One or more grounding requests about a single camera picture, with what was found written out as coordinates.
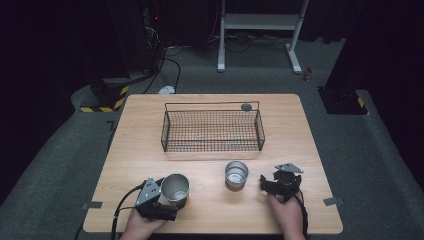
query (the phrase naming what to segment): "hazard tape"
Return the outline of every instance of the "hazard tape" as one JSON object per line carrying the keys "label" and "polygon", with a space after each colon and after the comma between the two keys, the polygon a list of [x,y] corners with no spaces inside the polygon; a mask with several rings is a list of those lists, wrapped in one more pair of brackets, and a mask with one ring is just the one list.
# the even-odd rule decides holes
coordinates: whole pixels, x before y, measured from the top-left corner
{"label": "hazard tape", "polygon": [[124,103],[125,95],[128,92],[128,86],[121,89],[118,99],[111,106],[80,106],[81,112],[116,112]]}

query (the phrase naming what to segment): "wooden table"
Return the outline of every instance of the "wooden table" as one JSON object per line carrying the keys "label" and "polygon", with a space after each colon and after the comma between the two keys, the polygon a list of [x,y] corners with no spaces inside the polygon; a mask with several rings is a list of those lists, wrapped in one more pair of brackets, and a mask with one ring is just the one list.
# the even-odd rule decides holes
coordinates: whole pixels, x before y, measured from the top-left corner
{"label": "wooden table", "polygon": [[[165,103],[259,101],[265,132],[262,151],[164,152],[161,133]],[[242,160],[249,178],[238,192],[227,189],[224,168]],[[272,180],[274,166],[293,163],[304,170],[301,189],[309,213],[309,234],[337,234],[343,225],[335,205],[323,199],[332,193],[298,96],[294,94],[240,95],[131,95],[128,97],[84,223],[87,232],[110,232],[114,211],[122,197],[148,177],[158,180],[182,173],[190,181],[190,197],[174,222],[160,233],[277,234],[266,199],[259,188],[263,174]],[[123,207],[134,206],[138,192]],[[129,210],[121,211],[117,231],[122,232]]]}

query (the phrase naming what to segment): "wire basket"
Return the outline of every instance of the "wire basket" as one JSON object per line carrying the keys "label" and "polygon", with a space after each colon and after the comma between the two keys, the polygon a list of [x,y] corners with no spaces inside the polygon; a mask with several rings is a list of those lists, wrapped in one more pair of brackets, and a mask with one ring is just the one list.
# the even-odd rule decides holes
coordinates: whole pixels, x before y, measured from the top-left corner
{"label": "wire basket", "polygon": [[166,103],[161,142],[164,152],[262,151],[259,102]]}

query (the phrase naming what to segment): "metal stand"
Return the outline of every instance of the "metal stand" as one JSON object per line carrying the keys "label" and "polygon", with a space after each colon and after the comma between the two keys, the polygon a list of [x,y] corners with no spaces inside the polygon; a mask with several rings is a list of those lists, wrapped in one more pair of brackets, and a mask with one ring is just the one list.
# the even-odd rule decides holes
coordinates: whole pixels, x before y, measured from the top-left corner
{"label": "metal stand", "polygon": [[218,53],[218,72],[225,71],[225,29],[261,29],[261,30],[291,30],[293,37],[290,44],[286,44],[287,53],[296,74],[302,73],[294,48],[299,37],[303,19],[309,0],[303,0],[299,14],[226,14],[225,0],[222,0],[221,31]]}

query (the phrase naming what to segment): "silver cup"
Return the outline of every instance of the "silver cup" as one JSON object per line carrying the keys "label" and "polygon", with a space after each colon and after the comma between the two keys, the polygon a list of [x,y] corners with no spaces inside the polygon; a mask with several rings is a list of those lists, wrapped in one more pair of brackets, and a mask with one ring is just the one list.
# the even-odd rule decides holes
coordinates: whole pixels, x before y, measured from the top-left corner
{"label": "silver cup", "polygon": [[234,190],[243,188],[249,176],[249,169],[241,161],[232,161],[225,167],[225,182]]}
{"label": "silver cup", "polygon": [[177,206],[188,200],[190,183],[186,176],[174,173],[163,179],[161,184],[162,196],[168,200],[171,205]]}

